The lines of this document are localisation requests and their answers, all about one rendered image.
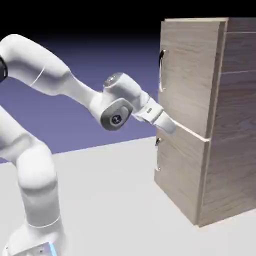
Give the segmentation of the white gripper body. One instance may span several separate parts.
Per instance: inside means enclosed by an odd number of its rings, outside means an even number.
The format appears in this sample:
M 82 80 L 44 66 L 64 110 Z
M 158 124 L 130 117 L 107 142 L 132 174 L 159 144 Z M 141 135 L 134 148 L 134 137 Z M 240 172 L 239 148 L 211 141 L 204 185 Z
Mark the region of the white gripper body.
M 173 134 L 177 127 L 175 122 L 165 111 L 156 118 L 153 125 L 166 134 Z

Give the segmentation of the short wooden cabinet door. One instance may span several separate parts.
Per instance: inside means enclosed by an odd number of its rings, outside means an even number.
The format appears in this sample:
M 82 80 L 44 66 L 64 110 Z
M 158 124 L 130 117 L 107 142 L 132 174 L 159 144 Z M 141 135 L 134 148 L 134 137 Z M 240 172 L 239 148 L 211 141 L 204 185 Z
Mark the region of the short wooden cabinet door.
M 178 128 L 169 135 L 158 129 L 160 171 L 154 173 L 156 184 L 167 194 L 180 211 L 198 224 L 202 182 L 210 140 L 202 140 Z

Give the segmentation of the tall wooden cabinet door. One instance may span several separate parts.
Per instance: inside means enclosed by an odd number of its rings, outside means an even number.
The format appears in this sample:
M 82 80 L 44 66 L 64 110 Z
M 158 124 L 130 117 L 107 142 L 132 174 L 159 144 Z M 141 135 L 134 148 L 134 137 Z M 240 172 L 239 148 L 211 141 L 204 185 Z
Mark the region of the tall wooden cabinet door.
M 161 23 L 163 92 L 159 101 L 179 124 L 208 139 L 223 60 L 227 18 L 176 18 Z

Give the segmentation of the light wood cabinet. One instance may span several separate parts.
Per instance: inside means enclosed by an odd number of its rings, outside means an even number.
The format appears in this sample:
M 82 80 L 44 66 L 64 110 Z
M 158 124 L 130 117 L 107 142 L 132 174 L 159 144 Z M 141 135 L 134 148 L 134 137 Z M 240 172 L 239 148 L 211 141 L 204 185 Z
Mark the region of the light wood cabinet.
M 256 209 L 256 17 L 227 19 L 198 206 L 203 227 Z

